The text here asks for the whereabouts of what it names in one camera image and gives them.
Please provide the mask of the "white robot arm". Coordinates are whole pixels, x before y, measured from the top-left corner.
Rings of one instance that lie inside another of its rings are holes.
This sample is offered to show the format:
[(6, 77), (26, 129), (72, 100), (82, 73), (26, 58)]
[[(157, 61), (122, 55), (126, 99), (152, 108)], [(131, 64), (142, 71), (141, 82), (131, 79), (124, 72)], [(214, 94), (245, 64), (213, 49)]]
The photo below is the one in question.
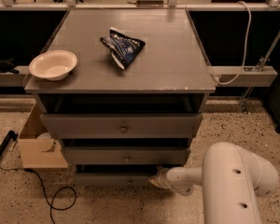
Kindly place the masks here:
[(257, 198), (276, 192), (279, 174), (261, 156), (218, 142), (206, 150), (200, 167), (160, 166), (148, 180), (183, 196), (202, 186), (204, 224), (262, 224)]

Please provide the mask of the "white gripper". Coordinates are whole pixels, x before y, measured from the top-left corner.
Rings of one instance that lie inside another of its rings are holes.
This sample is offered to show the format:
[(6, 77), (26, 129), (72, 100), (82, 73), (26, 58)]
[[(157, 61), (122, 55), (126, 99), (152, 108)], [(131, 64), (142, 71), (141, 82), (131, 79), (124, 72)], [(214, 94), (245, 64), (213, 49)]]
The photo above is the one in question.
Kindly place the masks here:
[(168, 174), (170, 174), (170, 170), (162, 166), (157, 166), (157, 170), (158, 172), (156, 173), (155, 178), (153, 176), (149, 177), (148, 181), (156, 187), (162, 189), (172, 189), (173, 188), (172, 183), (168, 178)]

